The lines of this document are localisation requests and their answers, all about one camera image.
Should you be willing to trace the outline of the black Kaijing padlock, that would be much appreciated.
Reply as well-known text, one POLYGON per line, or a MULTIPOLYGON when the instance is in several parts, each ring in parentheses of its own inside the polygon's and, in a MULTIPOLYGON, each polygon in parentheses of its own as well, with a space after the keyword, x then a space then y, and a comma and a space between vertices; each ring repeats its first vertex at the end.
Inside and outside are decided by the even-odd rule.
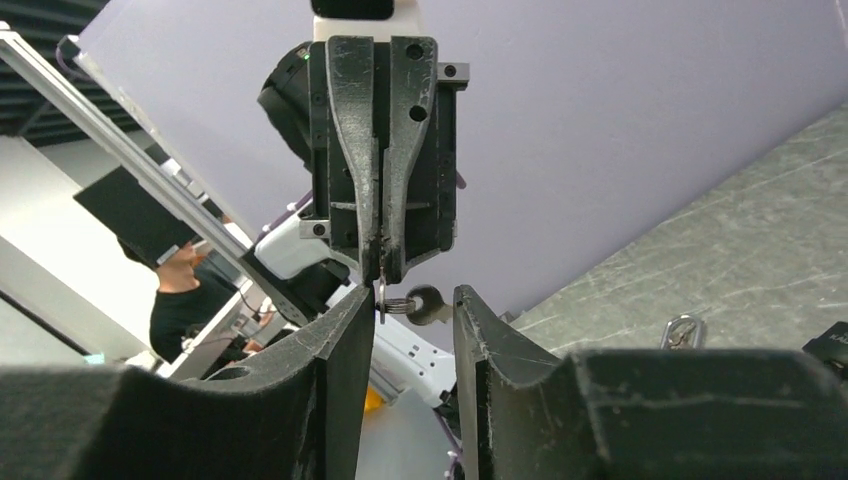
POLYGON ((843 382, 847 380, 847 323, 834 323, 820 336, 809 340, 802 350, 818 359, 843 382))

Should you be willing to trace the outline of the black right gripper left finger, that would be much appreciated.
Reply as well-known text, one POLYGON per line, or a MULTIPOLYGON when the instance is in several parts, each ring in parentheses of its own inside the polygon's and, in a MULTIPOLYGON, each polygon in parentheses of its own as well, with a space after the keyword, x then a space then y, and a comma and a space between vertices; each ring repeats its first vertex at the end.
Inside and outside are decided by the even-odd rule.
POLYGON ((5 367, 5 479, 352 479, 374 292, 205 380, 132 367, 5 367))

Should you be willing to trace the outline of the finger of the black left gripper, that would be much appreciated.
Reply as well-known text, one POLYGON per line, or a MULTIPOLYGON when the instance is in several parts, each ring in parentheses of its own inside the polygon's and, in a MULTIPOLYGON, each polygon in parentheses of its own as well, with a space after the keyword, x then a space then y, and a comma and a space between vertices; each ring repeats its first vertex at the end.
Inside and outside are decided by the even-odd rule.
POLYGON ((389 138, 383 155, 381 254, 388 285, 400 283, 408 270, 408 186, 429 126, 437 52, 437 43, 429 36, 394 36, 389 42, 389 138))
POLYGON ((379 264, 374 42, 370 37, 332 36, 325 48, 332 118, 354 187, 360 274, 363 281, 372 283, 379 264))

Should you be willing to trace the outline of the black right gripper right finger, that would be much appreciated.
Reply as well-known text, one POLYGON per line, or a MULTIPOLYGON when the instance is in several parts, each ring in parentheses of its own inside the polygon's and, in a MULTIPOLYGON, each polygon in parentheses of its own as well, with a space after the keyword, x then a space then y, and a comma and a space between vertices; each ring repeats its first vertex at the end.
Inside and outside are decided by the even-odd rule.
POLYGON ((557 357, 454 291, 469 479, 843 479, 847 394, 811 356, 589 349, 557 357))

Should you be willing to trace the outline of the black-headed key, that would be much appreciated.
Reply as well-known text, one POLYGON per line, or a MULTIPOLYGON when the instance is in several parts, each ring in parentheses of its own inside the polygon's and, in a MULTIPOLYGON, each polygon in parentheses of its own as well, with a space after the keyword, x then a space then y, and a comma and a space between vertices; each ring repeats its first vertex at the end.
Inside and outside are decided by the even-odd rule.
POLYGON ((414 309, 407 319, 416 326, 427 326, 434 322, 447 324, 453 318, 453 305, 444 301, 441 292, 432 285, 422 284, 408 291, 406 298, 414 309))

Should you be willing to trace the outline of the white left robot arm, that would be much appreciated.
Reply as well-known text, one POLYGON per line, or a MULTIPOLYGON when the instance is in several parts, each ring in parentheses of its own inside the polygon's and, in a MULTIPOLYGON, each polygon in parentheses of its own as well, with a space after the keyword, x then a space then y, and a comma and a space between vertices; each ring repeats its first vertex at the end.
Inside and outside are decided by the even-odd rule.
POLYGON ((440 294, 386 289, 454 246, 457 97, 469 82, 469 65, 442 61, 430 37, 335 36, 292 48, 258 95, 312 186, 265 226, 251 261, 278 281, 315 266, 357 274, 375 294, 372 384, 435 409, 455 392, 453 357, 413 326, 447 320, 440 294))

